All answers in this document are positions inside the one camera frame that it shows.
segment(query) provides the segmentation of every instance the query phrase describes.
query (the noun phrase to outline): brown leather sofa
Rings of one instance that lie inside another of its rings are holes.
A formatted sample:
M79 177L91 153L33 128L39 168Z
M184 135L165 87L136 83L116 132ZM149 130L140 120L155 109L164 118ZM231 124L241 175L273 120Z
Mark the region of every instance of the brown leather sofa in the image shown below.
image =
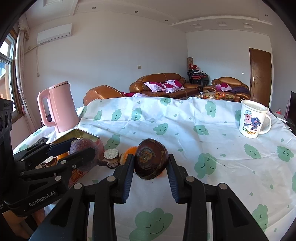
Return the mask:
M160 92L157 96L169 97L168 94L164 92ZM120 91L111 86L100 85L87 91L85 97L83 98L83 105L87 106L90 102L92 102L95 99L110 99L119 97L125 96Z
M185 87L185 89L178 90L174 93L168 93L170 98L180 99L186 96L193 96L198 94L202 86L197 84L186 83L186 80L179 74L163 73L163 74L150 74L139 78L136 82L130 85L130 92L142 93L151 97L159 97L163 92L152 92L148 86L144 85L145 82L163 83L167 80L178 80Z
M249 87L247 85L245 85L244 83L242 83L241 81L239 81L238 79L232 78L232 77L221 77L219 79L214 79L212 80L212 85L208 85L205 86L203 88L203 91L212 91L212 92L216 92L216 85L221 84L221 83L226 83L228 85L230 85L231 88L233 87L245 87L247 89L249 89ZM250 99L250 95L249 94L245 94L245 93L236 93L236 94L232 94L229 92L226 92L227 95L232 95L232 97L234 98L235 102L241 102L242 100L249 100Z

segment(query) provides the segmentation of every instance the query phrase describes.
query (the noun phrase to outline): kettle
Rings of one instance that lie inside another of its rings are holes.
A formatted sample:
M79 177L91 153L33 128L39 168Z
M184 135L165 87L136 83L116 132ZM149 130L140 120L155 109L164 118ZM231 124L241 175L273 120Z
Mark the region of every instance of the kettle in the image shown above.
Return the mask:
M52 121L46 118L44 99L47 99ZM56 132L67 131L79 123L68 81L41 91L37 102L43 124L48 127L54 126Z

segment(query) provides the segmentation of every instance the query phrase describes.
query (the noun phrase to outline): air conditioner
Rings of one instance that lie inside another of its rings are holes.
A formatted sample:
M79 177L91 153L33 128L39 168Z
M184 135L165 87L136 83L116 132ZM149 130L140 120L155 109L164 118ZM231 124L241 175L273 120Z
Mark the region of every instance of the air conditioner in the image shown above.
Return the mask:
M72 32L71 23L45 30L43 32L38 33L37 45L40 46L42 44L45 44L57 39L62 39L62 38L71 36L71 32Z

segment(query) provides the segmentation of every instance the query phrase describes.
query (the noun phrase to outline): window frame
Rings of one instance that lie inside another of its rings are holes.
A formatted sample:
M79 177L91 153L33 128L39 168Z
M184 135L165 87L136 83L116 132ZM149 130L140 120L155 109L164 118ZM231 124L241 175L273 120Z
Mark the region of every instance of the window frame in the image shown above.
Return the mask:
M10 50L9 50L9 53L10 53L9 56L11 56L12 58L9 58L4 54L0 53L0 60L9 65L12 98L14 100L14 105L16 109L12 113L12 123L14 123L19 118L21 118L24 114L22 113L22 101L21 101L20 94L17 87L17 78L16 78L16 70L15 70L15 51L16 51L17 33L14 29L12 29L7 36L11 37L14 40L13 48L10 47Z

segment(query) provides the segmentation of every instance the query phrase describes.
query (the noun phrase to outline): door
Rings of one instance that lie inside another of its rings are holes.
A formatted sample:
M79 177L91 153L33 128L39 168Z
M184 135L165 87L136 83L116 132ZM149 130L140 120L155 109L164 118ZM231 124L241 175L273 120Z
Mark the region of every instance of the door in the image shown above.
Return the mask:
M271 55L258 49L250 48L251 60L251 100L269 107L271 94Z

